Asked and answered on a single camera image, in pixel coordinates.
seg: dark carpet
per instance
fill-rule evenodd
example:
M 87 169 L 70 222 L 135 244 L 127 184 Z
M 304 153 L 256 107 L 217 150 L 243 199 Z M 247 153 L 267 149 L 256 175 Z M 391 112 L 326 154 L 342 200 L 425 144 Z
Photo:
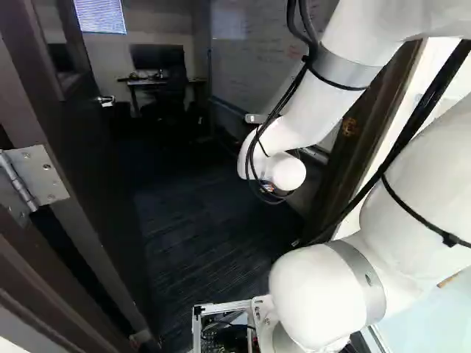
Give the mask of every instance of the dark carpet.
M 164 352 L 191 347 L 195 304 L 267 293 L 272 263 L 289 250 L 302 219 L 258 201 L 219 144 L 161 148 L 128 141 L 127 177 L 144 236 L 154 332 Z

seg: room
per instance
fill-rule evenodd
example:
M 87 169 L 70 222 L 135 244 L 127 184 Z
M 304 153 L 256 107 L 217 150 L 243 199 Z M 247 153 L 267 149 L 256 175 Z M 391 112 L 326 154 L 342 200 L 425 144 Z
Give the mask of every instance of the room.
M 76 1 L 77 13 L 88 3 Z M 82 36 L 99 92 L 114 100 L 105 118 L 140 221 L 151 298 L 143 315 L 165 352 L 176 352 L 191 342 L 193 305 L 268 290 L 270 265 L 301 231 L 322 164 L 310 162 L 311 183 L 294 208 L 259 202 L 238 178 L 234 157 L 252 127 L 210 121 L 221 103 L 211 106 L 208 96 L 209 1 L 121 6 L 119 26 L 86 24 Z M 35 8 L 56 67 L 67 71 L 56 2 L 37 0 Z M 158 81 L 175 63 L 187 83 L 183 93 L 168 96 L 169 84 L 160 88 Z

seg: monitor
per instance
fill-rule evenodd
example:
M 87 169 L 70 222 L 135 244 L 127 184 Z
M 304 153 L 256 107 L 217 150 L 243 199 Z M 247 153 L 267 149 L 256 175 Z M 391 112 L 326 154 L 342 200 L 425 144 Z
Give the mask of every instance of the monitor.
M 136 70 L 158 70 L 185 65 L 183 46 L 132 44 L 130 51 Z

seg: white robotic arm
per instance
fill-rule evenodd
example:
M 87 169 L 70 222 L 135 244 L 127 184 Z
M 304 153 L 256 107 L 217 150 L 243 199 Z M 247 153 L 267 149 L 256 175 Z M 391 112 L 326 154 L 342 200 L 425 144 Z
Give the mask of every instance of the white robotic arm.
M 257 175 L 281 190 L 298 188 L 305 167 L 285 151 L 321 141 L 404 41 L 431 36 L 471 38 L 471 6 L 464 0 L 341 0 L 289 109 L 255 147 Z M 243 179 L 254 136 L 255 130 L 239 153 Z M 249 177 L 254 179 L 251 171 Z
M 289 149 L 318 143 L 404 41 L 431 36 L 471 38 L 464 0 L 341 0 L 320 53 L 286 114 L 260 136 L 258 176 L 281 190 L 298 188 L 304 165 Z M 238 173 L 245 178 L 250 134 Z M 471 265 L 471 249 L 444 239 L 392 196 L 441 229 L 471 242 L 471 96 L 406 147 L 361 212 L 361 231 L 289 252 L 269 279 L 277 317 L 305 352 L 337 352 L 352 332 L 412 305 L 443 279 Z

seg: metal frame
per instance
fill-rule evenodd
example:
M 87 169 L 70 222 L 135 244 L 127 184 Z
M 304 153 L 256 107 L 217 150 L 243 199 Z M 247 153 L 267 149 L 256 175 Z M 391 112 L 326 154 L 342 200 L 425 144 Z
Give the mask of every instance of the metal frame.
M 193 307 L 191 331 L 193 332 L 193 353 L 201 353 L 201 318 L 208 315 L 227 313 L 230 311 L 242 311 L 250 314 L 251 300 L 228 302 L 220 304 L 201 304 Z

